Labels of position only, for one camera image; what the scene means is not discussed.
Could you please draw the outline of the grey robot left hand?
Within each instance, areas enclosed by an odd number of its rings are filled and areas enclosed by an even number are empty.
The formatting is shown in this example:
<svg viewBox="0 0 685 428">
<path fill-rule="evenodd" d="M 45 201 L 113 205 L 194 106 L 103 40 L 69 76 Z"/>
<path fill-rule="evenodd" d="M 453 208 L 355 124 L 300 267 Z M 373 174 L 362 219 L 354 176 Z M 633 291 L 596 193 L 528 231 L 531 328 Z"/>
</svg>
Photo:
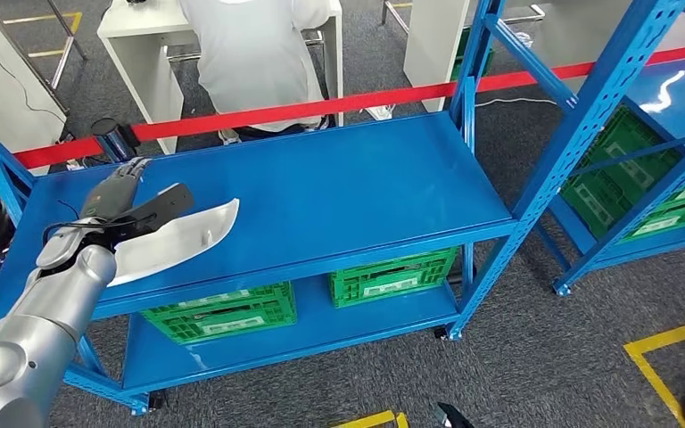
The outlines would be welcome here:
<svg viewBox="0 0 685 428">
<path fill-rule="evenodd" d="M 80 218 L 112 220 L 132 207 L 139 178 L 151 159 L 135 157 L 120 164 L 87 195 Z"/>
</svg>

